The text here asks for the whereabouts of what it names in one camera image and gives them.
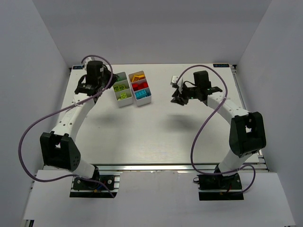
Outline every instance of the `purple cable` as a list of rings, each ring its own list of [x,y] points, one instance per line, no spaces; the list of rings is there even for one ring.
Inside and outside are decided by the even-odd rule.
[[[91,99],[93,99],[93,98],[95,98],[95,97],[100,96],[100,95],[109,87],[109,85],[110,85],[110,83],[111,83],[111,81],[112,81],[112,78],[113,78],[113,68],[112,68],[111,64],[108,62],[108,60],[106,60],[106,59],[103,58],[103,57],[100,57],[100,56],[98,56],[98,55],[88,55],[88,56],[84,57],[84,59],[81,61],[81,63],[82,63],[86,58],[91,57],[91,56],[92,56],[92,57],[101,58],[102,60],[104,60],[104,61],[109,65],[110,70],[111,70],[110,79],[109,79],[107,85],[105,86],[105,88],[103,88],[100,92],[96,93],[95,95],[93,95],[93,96],[91,96],[91,97],[89,97],[89,98],[86,98],[86,99],[84,99],[84,100],[82,100],[82,101],[76,103],[76,105],[80,105],[80,104],[85,103],[85,102],[87,102],[87,101],[89,101],[89,100],[91,100]],[[33,175],[29,172],[29,170],[28,170],[27,167],[25,166],[24,161],[23,161],[23,158],[22,158],[22,153],[21,153],[23,140],[24,140],[26,134],[29,132],[29,130],[31,130],[31,128],[33,128],[36,124],[38,124],[39,122],[41,122],[41,121],[43,121],[43,120],[45,120],[45,119],[47,119],[47,118],[49,118],[49,117],[52,117],[52,116],[54,116],[54,115],[56,115],[56,114],[58,114],[58,113],[61,113],[61,112],[63,112],[63,111],[66,111],[66,110],[69,110],[69,109],[74,108],[76,105],[70,105],[70,106],[68,106],[68,107],[65,107],[65,108],[63,108],[63,109],[61,109],[61,110],[57,110],[57,111],[55,111],[55,112],[53,112],[53,113],[50,113],[49,115],[46,115],[46,116],[40,118],[39,120],[37,120],[37,121],[35,121],[34,123],[32,123],[32,124],[25,130],[25,132],[22,134],[21,139],[20,139],[20,141],[19,141],[19,146],[18,146],[18,157],[19,157],[20,164],[22,165],[22,168],[24,169],[25,173],[26,173],[30,178],[32,178],[33,180],[38,181],[38,182],[46,183],[46,182],[53,182],[53,181],[61,180],[61,179],[63,179],[63,178],[69,177],[69,176],[77,176],[77,175],[75,175],[75,174],[68,174],[68,175],[64,175],[64,176],[60,176],[60,177],[57,177],[57,178],[54,178],[54,179],[48,179],[48,180],[43,180],[43,179],[36,178],[35,176],[33,176]],[[90,180],[90,179],[86,179],[86,178],[82,178],[82,177],[81,177],[81,179],[82,179],[82,180],[85,180],[85,181],[91,181],[91,182],[96,182],[96,183],[98,183],[98,184],[101,184],[106,190],[108,190],[108,192],[110,193],[110,195],[114,198],[114,195],[111,193],[111,191],[110,191],[102,182],[94,181],[94,180]]]
[[[212,72],[214,72],[219,77],[219,79],[222,81],[222,83],[224,85],[224,88],[225,88],[225,95],[224,96],[225,97],[223,98],[223,101],[218,105],[218,107],[208,116],[208,118],[206,119],[206,121],[202,124],[201,128],[199,129],[197,135],[195,136],[195,139],[193,141],[193,144],[191,146],[191,151],[190,151],[190,163],[191,163],[193,169],[196,170],[198,173],[204,174],[204,175],[211,175],[211,176],[217,176],[217,175],[223,175],[223,174],[230,174],[230,173],[238,172],[239,170],[241,170],[241,169],[243,169],[243,168],[245,168],[247,166],[250,166],[252,168],[253,172],[254,172],[254,175],[253,175],[253,178],[252,178],[252,181],[251,181],[250,185],[245,190],[242,191],[242,192],[246,192],[252,186],[252,184],[254,183],[255,178],[256,178],[256,170],[255,170],[254,166],[252,166],[250,164],[245,164],[245,165],[241,166],[241,168],[239,168],[239,169],[234,169],[234,170],[230,170],[230,171],[226,171],[226,172],[222,172],[222,173],[206,173],[206,172],[202,172],[202,171],[198,170],[195,167],[195,163],[194,163],[194,148],[195,148],[196,141],[197,141],[197,139],[198,139],[201,131],[203,130],[203,128],[209,122],[209,120],[214,116],[214,114],[216,112],[218,112],[218,110],[220,109],[220,107],[225,103],[225,100],[226,100],[226,97],[227,97],[227,94],[228,94],[228,89],[227,89],[226,83],[223,80],[223,78],[219,75],[219,73],[217,73],[215,70],[213,70],[212,68],[210,68],[209,66],[206,66],[206,65],[193,65],[193,66],[188,67],[187,69],[185,69],[181,73],[181,75],[179,76],[179,78],[178,78],[178,80],[177,80],[176,83],[179,82],[179,80],[184,75],[184,73],[186,73],[189,69],[192,69],[192,68],[195,68],[195,67],[204,67],[204,68],[207,68],[207,69],[211,70]]]

